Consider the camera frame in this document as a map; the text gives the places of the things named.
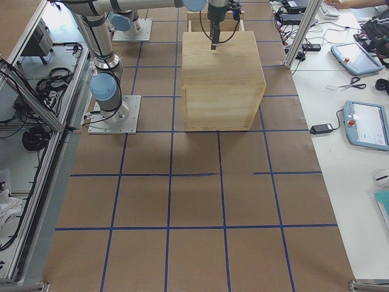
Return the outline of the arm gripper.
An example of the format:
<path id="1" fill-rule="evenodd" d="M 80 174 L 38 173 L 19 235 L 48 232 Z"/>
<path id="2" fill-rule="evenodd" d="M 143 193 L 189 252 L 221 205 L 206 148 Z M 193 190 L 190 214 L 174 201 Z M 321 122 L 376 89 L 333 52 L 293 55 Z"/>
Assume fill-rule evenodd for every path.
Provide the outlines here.
<path id="1" fill-rule="evenodd" d="M 207 18 L 210 20 L 211 50 L 216 49 L 219 44 L 220 23 L 225 20 L 228 11 L 228 0 L 209 0 Z"/>

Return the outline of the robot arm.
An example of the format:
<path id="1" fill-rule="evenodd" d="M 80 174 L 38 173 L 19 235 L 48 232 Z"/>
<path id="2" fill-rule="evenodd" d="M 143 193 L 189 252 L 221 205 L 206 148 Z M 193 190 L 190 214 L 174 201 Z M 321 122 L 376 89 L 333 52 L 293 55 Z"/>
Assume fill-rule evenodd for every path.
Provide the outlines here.
<path id="1" fill-rule="evenodd" d="M 138 10 L 126 10 L 124 12 L 111 12 L 108 16 L 111 26 L 127 35 L 136 35 L 141 27 Z"/>
<path id="2" fill-rule="evenodd" d="M 91 81 L 92 95 L 100 107 L 100 122 L 117 125 L 128 116 L 124 104 L 120 79 L 123 66 L 114 53 L 106 14 L 112 12 L 111 24 L 121 31 L 131 30 L 137 21 L 139 9 L 181 8 L 201 12 L 207 6 L 210 21 L 211 48 L 220 43 L 220 24 L 232 10 L 232 1 L 61 1 L 74 15 L 81 18 L 80 30 L 88 48 L 94 53 L 98 74 Z"/>

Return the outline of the person hand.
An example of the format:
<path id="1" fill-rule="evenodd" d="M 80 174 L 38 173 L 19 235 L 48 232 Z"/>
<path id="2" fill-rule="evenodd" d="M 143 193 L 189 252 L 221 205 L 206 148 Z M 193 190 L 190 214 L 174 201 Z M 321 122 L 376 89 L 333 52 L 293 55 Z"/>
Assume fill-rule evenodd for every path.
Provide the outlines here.
<path id="1" fill-rule="evenodd" d="M 343 9 L 343 2 L 341 0 L 324 0 L 325 5 L 334 7 L 337 10 Z"/>

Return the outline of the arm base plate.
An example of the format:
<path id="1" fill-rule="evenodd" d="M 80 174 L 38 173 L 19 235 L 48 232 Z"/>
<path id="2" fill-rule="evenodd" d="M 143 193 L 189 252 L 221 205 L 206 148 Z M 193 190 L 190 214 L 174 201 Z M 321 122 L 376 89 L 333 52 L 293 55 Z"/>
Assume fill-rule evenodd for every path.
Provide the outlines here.
<path id="1" fill-rule="evenodd" d="M 115 27 L 113 42 L 116 43 L 134 43 L 149 41 L 151 37 L 152 19 L 138 18 L 132 24 L 120 24 Z"/>
<path id="2" fill-rule="evenodd" d="M 94 105 L 94 111 L 99 111 L 98 114 L 91 117 L 89 124 L 89 134 L 136 134 L 137 123 L 139 119 L 139 110 L 141 104 L 141 96 L 122 97 L 122 105 L 119 110 L 109 119 L 108 112 L 101 111 L 97 102 Z"/>

